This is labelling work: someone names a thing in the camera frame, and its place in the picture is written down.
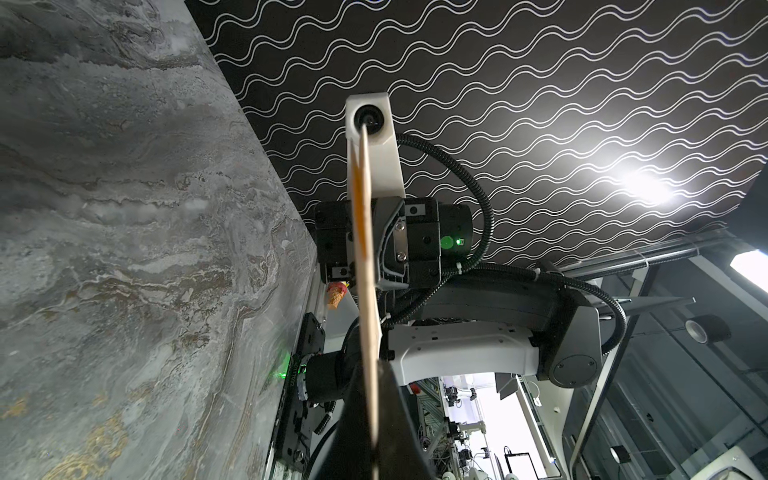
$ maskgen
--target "cable tie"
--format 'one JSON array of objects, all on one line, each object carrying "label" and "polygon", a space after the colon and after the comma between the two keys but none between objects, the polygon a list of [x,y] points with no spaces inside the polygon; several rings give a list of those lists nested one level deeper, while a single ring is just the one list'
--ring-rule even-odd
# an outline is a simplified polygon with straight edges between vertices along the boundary
[{"label": "cable tie", "polygon": [[698,243],[695,243],[693,240],[688,240],[688,239],[685,239],[685,240],[686,240],[688,243],[690,243],[691,245],[693,245],[694,247],[696,247],[696,256],[697,256],[697,257],[698,257],[699,255],[701,255],[701,252],[699,251],[699,244],[698,244]]},{"label": "cable tie", "polygon": [[635,252],[637,255],[640,255],[640,258],[642,258],[642,259],[643,259],[643,261],[645,262],[645,268],[649,268],[649,267],[650,267],[650,264],[648,263],[648,259],[647,259],[647,258],[645,258],[645,255],[643,255],[642,253],[638,252],[637,250],[635,250],[634,252]]}]

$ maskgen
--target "metal bracket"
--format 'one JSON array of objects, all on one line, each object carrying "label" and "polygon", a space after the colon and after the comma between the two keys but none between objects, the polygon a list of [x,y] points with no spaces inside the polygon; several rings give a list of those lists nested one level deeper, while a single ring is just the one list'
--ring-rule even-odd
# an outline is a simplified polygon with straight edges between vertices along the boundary
[{"label": "metal bracket", "polygon": [[[355,145],[360,143],[360,133],[355,127],[355,113],[359,108],[372,105],[378,108],[384,119],[381,130],[368,135],[368,152],[371,162],[371,197],[406,197],[402,181],[400,156],[395,140],[395,124],[387,93],[350,95],[346,99],[346,139]],[[352,164],[347,158],[347,190],[349,190]]]},{"label": "metal bracket", "polygon": [[310,459],[307,447],[312,440],[314,425],[308,421],[309,405],[299,395],[297,384],[300,368],[312,354],[322,353],[326,334],[323,326],[312,313],[304,315],[296,352],[291,359],[286,377],[285,391],[279,408],[282,412],[275,435],[275,455],[291,468],[302,471]]}]

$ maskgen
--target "black mounting plate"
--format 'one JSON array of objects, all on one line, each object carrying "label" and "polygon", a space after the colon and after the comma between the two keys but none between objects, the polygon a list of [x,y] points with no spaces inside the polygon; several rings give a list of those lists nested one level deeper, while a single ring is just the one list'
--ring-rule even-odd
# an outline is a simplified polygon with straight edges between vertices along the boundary
[{"label": "black mounting plate", "polygon": [[302,472],[310,459],[312,430],[307,401],[299,399],[296,389],[296,374],[301,360],[309,354],[323,353],[326,332],[312,313],[306,313],[299,332],[296,352],[291,357],[283,400],[278,412],[281,413],[275,435],[275,456],[293,470]]}]

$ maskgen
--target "green led light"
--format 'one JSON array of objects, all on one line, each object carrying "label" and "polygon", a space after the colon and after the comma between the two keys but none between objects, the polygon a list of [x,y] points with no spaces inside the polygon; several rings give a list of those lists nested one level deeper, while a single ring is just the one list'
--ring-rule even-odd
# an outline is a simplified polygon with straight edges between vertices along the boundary
[{"label": "green led light", "polygon": [[449,248],[453,248],[453,237],[450,237],[448,235],[444,236],[440,239],[440,248],[443,250],[447,250]]}]

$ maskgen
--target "black cylinder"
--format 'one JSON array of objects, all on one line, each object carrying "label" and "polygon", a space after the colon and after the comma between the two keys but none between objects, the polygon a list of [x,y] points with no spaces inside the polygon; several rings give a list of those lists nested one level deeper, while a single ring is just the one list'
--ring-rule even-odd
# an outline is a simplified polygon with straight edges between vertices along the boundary
[{"label": "black cylinder", "polygon": [[336,381],[336,357],[339,352],[315,355],[306,363],[306,397],[310,403],[338,400],[344,392]]},{"label": "black cylinder", "polygon": [[685,330],[698,343],[722,342],[730,338],[730,328],[717,315],[699,315],[685,322]]}]

